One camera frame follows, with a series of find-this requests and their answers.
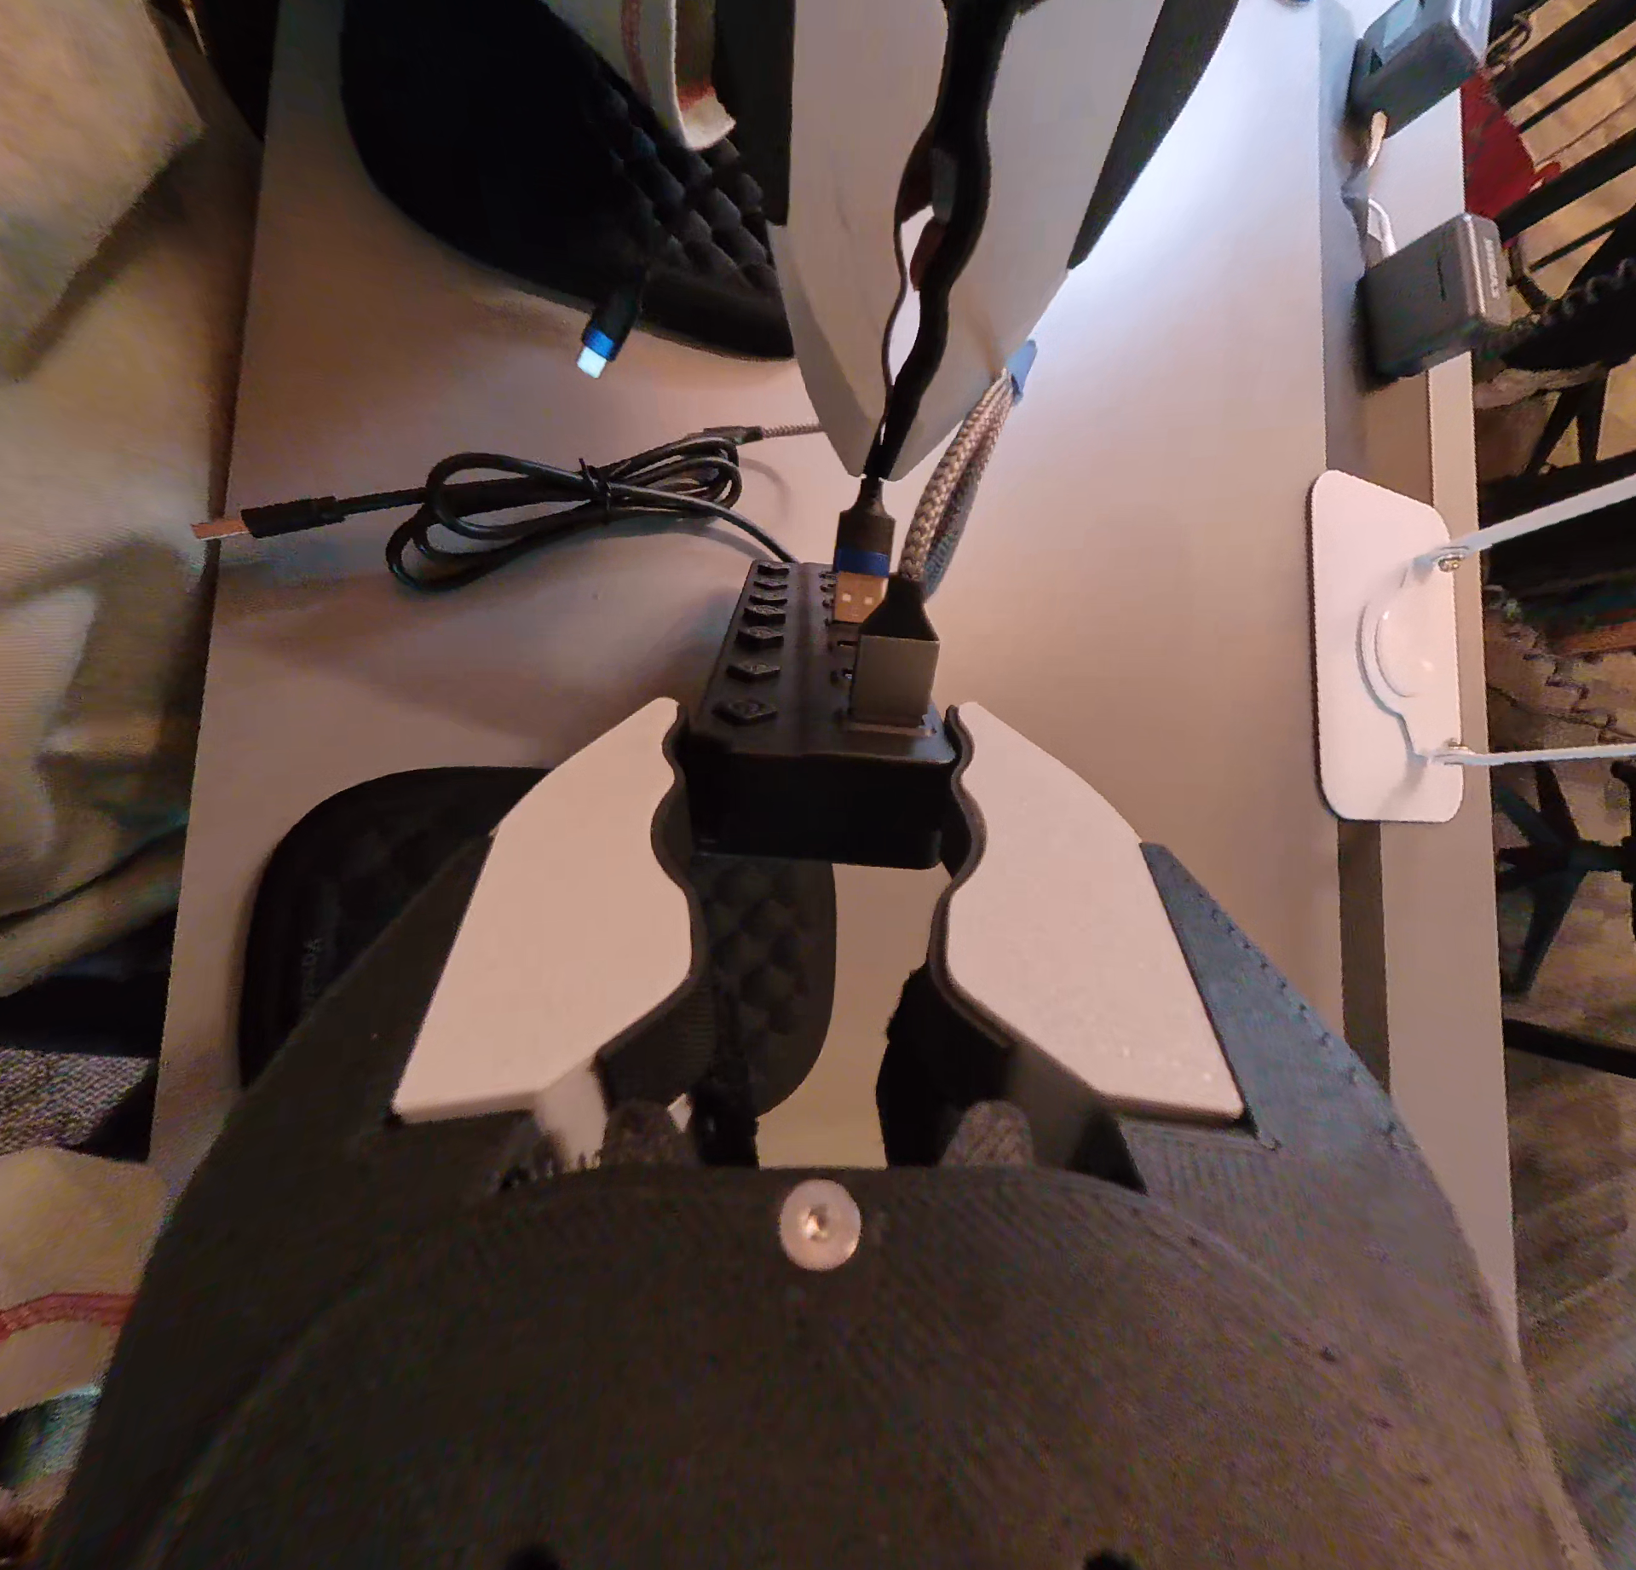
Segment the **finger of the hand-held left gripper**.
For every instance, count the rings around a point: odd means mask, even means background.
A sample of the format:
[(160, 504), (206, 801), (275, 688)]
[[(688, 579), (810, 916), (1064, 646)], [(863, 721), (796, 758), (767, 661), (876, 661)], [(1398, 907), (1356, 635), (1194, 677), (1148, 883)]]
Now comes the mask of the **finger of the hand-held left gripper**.
[(1061, 288), (1165, 0), (971, 0), (933, 108), (942, 232), (889, 387), (889, 480), (975, 407)]
[(902, 301), (898, 199), (933, 117), (951, 0), (792, 0), (787, 210), (774, 265), (807, 400), (862, 476)]

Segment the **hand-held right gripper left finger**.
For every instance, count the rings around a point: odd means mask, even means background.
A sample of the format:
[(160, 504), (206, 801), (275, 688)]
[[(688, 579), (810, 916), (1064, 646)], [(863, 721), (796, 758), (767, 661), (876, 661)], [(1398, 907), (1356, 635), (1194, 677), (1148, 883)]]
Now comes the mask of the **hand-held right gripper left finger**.
[(602, 1150), (602, 1055), (694, 977), (694, 913), (655, 823), (677, 785), (657, 697), (495, 827), (392, 1097), (405, 1124), (524, 1114), (557, 1159)]

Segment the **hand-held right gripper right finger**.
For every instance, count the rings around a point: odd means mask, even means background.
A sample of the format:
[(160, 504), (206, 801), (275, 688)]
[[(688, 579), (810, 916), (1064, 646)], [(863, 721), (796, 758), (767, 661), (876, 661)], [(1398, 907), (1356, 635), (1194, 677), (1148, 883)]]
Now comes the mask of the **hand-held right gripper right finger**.
[(969, 843), (929, 960), (999, 1031), (1053, 1115), (1238, 1123), (1243, 1095), (1135, 829), (1084, 778), (991, 710), (951, 712)]

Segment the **black multi-port usb hub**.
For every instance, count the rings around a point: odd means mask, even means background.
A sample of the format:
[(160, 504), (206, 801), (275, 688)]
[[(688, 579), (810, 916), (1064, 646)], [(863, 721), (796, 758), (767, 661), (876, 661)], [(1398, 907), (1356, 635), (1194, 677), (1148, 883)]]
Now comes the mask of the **black multi-port usb hub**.
[(852, 710), (862, 630), (832, 617), (834, 575), (754, 562), (677, 761), (699, 849), (925, 869), (944, 854), (957, 741)]

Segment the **black quilted pouch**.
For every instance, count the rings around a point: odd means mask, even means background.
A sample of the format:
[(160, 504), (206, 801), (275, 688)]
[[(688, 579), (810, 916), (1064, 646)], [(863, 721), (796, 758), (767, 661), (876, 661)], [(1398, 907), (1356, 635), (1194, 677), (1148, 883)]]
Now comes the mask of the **black quilted pouch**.
[(619, 341), (790, 360), (767, 164), (692, 150), (540, 0), (345, 0), (339, 95), (420, 230)]
[[(259, 876), (243, 951), (241, 1090), (449, 858), (544, 776), (518, 767), (394, 772), (339, 790), (292, 825)], [(710, 953), (712, 1084), (763, 1117), (801, 1086), (829, 1037), (834, 873), (821, 862), (706, 851), (686, 873)]]

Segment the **cream red-striped cloth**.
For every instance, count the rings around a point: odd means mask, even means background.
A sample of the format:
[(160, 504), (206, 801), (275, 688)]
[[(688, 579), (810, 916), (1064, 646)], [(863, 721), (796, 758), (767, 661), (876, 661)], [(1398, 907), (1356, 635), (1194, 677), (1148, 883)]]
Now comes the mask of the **cream red-striped cloth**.
[(692, 151), (734, 120), (714, 86), (714, 0), (538, 0)]

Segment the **clear acrylic stand white base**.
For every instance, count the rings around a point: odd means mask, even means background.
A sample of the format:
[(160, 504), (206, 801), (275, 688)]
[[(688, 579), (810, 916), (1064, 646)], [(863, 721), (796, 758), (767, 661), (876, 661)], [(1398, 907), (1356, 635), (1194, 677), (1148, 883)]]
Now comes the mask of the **clear acrylic stand white base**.
[(1316, 765), (1349, 823), (1448, 823), (1464, 770), (1632, 759), (1630, 743), (1526, 752), (1462, 737), (1457, 571), (1479, 555), (1630, 502), (1628, 476), (1455, 537), (1440, 511), (1324, 471), (1307, 496)]

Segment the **black metal shelf rack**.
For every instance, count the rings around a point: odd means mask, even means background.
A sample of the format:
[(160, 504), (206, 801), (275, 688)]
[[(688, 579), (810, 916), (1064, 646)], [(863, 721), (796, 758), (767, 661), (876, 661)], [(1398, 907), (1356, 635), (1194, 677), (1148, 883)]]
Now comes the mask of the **black metal shelf rack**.
[(1523, 312), (1632, 255), (1634, 0), (1495, 0), (1493, 206)]

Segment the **black chair base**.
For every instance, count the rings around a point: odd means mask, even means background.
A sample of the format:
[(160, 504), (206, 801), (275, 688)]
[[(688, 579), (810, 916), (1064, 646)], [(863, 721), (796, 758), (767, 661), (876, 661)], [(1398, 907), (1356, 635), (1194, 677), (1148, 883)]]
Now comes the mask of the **black chair base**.
[[(1501, 966), (1501, 991), (1506, 1000), (1524, 998), (1561, 933), (1579, 891), (1592, 876), (1616, 876), (1634, 891), (1634, 834), (1616, 843), (1586, 838), (1574, 820), (1555, 765), (1544, 756), (1524, 759), (1533, 774), (1533, 800), (1510, 785), (1493, 789), (1497, 814), (1521, 834), (1523, 841), (1495, 852), (1497, 896), (1521, 893), (1528, 898), (1528, 922), (1519, 955)], [(1570, 1068), (1585, 1068), (1625, 1081), (1634, 1079), (1634, 1048), (1596, 1042), (1581, 1033), (1546, 1028), (1519, 1017), (1502, 1019), (1502, 1044)]]

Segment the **person's beige clothing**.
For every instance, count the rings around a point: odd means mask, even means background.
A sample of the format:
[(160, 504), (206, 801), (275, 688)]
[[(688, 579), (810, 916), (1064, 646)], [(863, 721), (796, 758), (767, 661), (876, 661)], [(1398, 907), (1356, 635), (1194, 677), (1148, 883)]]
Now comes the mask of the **person's beige clothing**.
[(3, 1530), (65, 1486), (146, 1168), (259, 140), (204, 0), (3, 0)]

